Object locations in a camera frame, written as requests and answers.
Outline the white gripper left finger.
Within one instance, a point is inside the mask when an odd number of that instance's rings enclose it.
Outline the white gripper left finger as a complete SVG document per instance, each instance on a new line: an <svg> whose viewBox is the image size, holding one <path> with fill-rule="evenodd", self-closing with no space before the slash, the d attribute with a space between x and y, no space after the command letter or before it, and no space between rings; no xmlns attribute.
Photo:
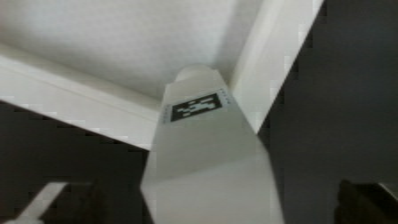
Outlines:
<svg viewBox="0 0 398 224"><path fill-rule="evenodd" d="M10 220L10 224L44 224L40 216L49 208L49 205L65 188L65 185L65 182L49 182L44 185L26 205L24 210L21 211L17 217Z"/></svg>

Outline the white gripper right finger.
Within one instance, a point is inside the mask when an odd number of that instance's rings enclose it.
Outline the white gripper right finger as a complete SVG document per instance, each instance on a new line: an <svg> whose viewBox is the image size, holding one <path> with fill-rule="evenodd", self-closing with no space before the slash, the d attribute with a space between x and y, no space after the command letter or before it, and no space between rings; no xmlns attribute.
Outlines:
<svg viewBox="0 0 398 224"><path fill-rule="evenodd" d="M334 224L398 224L398 184L341 181Z"/></svg>

